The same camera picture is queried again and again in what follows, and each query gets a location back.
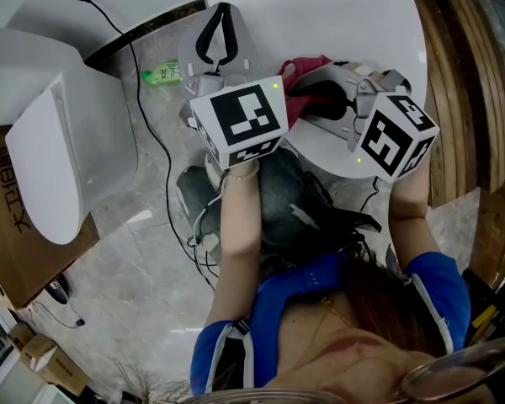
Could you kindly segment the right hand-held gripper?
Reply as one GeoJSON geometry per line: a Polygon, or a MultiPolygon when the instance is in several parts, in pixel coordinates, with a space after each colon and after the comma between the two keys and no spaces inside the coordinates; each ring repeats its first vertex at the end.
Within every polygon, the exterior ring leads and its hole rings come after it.
{"type": "Polygon", "coordinates": [[[327,64],[300,77],[290,98],[311,98],[300,117],[346,141],[347,176],[397,180],[419,167],[439,127],[398,71],[327,64]]]}

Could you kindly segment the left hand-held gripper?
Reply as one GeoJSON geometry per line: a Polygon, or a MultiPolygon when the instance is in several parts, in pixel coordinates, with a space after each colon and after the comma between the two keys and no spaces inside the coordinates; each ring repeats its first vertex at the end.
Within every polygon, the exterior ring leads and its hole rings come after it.
{"type": "Polygon", "coordinates": [[[221,169],[277,149],[289,132],[283,79],[246,81],[243,75],[259,75],[262,67],[236,6],[217,3],[195,16],[179,42],[178,63],[195,127],[221,169]],[[208,51],[219,24],[226,55],[218,62],[208,51]]]}

